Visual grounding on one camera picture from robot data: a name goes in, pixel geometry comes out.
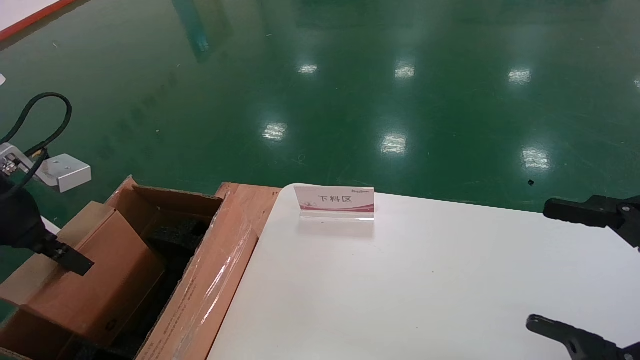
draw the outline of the black cable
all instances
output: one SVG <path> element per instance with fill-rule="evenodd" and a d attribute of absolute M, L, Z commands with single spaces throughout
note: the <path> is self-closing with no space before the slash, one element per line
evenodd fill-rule
<path fill-rule="evenodd" d="M 65 105 L 67 105 L 67 112 L 65 114 L 65 119 L 62 121 L 62 124 L 60 125 L 58 130 L 56 130 L 55 133 L 53 133 L 50 137 L 48 137 L 43 142 L 25 151 L 24 154 L 27 157 L 34 155 L 36 152 L 44 149 L 44 147 L 49 145 L 53 140 L 57 139 L 57 137 L 60 136 L 60 134 L 62 134 L 62 132 L 67 128 L 67 126 L 69 125 L 69 122 L 71 121 L 71 112 L 72 112 L 71 102 L 69 101 L 69 99 L 67 99 L 67 97 L 65 97 L 64 95 L 58 94 L 57 92 L 44 92 L 42 94 L 34 96 L 34 98 L 29 100 L 27 105 L 22 110 L 20 117 L 18 117 L 18 121 L 16 121 L 15 125 L 11 128 L 9 133 L 0 140 L 0 143 L 9 142 L 18 133 L 18 130 L 20 130 L 20 128 L 24 124 L 24 121 L 27 119 L 27 116 L 29 115 L 29 112 L 31 111 L 33 106 L 38 101 L 44 99 L 45 97 L 57 97 L 61 99 L 65 103 Z"/>
<path fill-rule="evenodd" d="M 0 202 L 3 202 L 6 199 L 9 199 L 10 197 L 14 196 L 15 193 L 17 193 L 20 189 L 25 187 L 29 182 L 29 180 L 31 180 L 31 178 L 36 174 L 36 171 L 38 171 L 40 166 L 42 166 L 42 163 L 45 161 L 45 159 L 48 157 L 49 157 L 49 151 L 47 150 L 47 148 L 42 149 L 42 153 L 40 154 L 36 162 L 33 164 L 33 167 L 29 169 L 29 172 L 22 178 L 22 180 L 19 183 L 14 185 L 13 188 L 11 188 L 9 191 L 7 191 L 6 193 L 2 194 L 2 196 L 0 196 Z"/>

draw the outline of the cardboard box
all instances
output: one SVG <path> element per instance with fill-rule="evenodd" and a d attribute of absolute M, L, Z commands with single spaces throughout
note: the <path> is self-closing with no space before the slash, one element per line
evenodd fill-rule
<path fill-rule="evenodd" d="M 228 196 L 223 202 L 202 194 L 138 186 L 129 177 L 105 205 L 121 214 L 143 240 L 161 224 L 184 217 L 210 224 L 136 357 L 206 359 L 258 240 L 244 214 L 245 200 Z M 34 341 L 41 341 L 38 350 L 27 346 Z M 0 353 L 23 359 L 70 359 L 76 345 L 68 331 L 23 310 L 0 329 Z"/>
<path fill-rule="evenodd" d="M 109 345 L 164 271 L 114 208 L 91 202 L 59 233 L 95 262 L 84 276 L 36 255 L 0 284 L 0 299 L 101 346 Z"/>

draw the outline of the metal bracket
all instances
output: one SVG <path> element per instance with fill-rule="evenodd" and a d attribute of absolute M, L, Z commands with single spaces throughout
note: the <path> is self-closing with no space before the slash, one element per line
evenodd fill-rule
<path fill-rule="evenodd" d="M 28 172 L 32 167 L 31 159 L 17 147 L 10 143 L 0 144 L 0 168 L 5 174 L 10 175 L 17 168 Z M 62 154 L 45 160 L 35 176 L 47 186 L 57 188 L 63 193 L 91 181 L 91 166 L 67 154 Z"/>

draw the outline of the white table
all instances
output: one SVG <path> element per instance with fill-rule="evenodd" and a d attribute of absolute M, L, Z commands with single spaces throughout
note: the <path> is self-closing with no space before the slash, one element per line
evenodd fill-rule
<path fill-rule="evenodd" d="M 626 347 L 639 274 L 610 229 L 378 193 L 373 223 L 307 220 L 289 185 L 209 360 L 569 360 L 527 317 Z"/>

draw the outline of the green epoxy floor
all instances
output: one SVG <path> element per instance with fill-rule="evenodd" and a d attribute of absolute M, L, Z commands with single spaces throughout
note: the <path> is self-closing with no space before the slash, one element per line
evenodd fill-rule
<path fill-rule="evenodd" d="M 639 14 L 636 0 L 91 0 L 4 44 L 0 133 L 40 92 L 72 101 L 50 151 L 89 163 L 93 181 L 29 186 L 58 225 L 129 174 L 192 192 L 366 185 L 526 211 L 630 197 Z M 14 143 L 62 116 L 43 101 Z M 0 280 L 28 256 L 0 249 Z"/>

